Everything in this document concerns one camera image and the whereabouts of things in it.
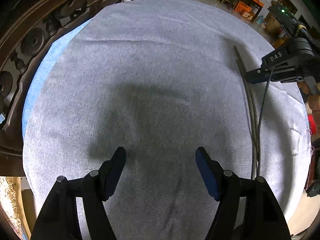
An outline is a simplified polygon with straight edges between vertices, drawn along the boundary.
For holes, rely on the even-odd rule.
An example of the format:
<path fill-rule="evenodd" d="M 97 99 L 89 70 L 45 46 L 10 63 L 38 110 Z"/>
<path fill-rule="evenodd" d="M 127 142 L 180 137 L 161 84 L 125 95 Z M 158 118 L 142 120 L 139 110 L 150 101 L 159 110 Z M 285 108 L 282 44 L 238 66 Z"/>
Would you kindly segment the person's hand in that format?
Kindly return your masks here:
<path fill-rule="evenodd" d="M 319 95 L 313 95 L 307 84 L 303 82 L 298 83 L 298 87 L 303 94 L 307 96 L 306 109 L 308 114 L 319 115 Z"/>

